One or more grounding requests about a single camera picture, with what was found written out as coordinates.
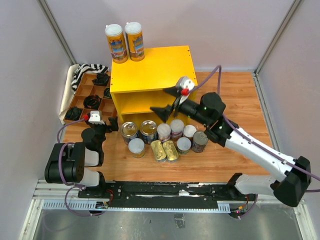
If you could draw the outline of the red white can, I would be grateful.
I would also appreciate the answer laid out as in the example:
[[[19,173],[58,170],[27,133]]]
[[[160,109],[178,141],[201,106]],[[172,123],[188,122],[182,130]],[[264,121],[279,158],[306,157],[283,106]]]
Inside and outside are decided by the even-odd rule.
[[[170,128],[171,128],[171,140],[177,141],[182,135],[184,131],[184,122],[180,119],[174,119],[170,123]]]
[[[157,126],[158,139],[164,143],[171,138],[171,127],[167,123],[161,123]]]

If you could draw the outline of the yellow shelf cabinet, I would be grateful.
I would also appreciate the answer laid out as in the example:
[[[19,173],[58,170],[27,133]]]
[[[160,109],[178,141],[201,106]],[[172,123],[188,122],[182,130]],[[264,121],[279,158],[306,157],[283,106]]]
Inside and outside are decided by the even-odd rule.
[[[161,124],[150,109],[171,105],[175,97],[165,93],[181,77],[196,83],[195,68],[187,45],[146,48],[144,59],[111,65],[110,93],[121,123],[138,126],[145,120]]]

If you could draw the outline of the blue yellow can white lid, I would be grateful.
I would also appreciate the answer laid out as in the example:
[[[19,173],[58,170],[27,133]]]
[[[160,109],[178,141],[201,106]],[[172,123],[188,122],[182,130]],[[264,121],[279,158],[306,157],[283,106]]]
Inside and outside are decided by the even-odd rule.
[[[145,49],[142,25],[138,22],[127,22],[124,30],[130,59],[135,62],[143,60]]]

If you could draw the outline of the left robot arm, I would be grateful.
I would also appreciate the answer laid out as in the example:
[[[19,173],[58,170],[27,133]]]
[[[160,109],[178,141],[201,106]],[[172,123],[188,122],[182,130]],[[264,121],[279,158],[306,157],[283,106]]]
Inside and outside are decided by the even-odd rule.
[[[81,132],[82,141],[61,142],[62,130],[58,131],[57,143],[44,170],[45,181],[75,187],[80,198],[111,198],[114,194],[111,184],[106,183],[102,172],[90,168],[104,163],[103,142],[107,133],[119,130],[118,117],[109,117],[105,122],[98,111],[92,111],[63,127],[82,122],[88,126]]]

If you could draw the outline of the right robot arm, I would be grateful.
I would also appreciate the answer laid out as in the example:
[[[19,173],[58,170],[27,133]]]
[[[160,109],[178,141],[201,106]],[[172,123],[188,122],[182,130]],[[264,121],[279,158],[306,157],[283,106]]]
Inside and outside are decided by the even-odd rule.
[[[242,154],[269,173],[268,176],[234,174],[232,184],[226,188],[230,199],[238,200],[243,195],[256,194],[274,196],[289,207],[300,203],[312,181],[311,163],[307,158],[283,154],[228,120],[223,114],[226,105],[216,92],[205,93],[199,103],[188,99],[187,91],[180,87],[165,88],[164,92],[175,97],[173,104],[150,107],[163,122],[171,115],[183,114],[202,124],[204,134],[211,142]]]

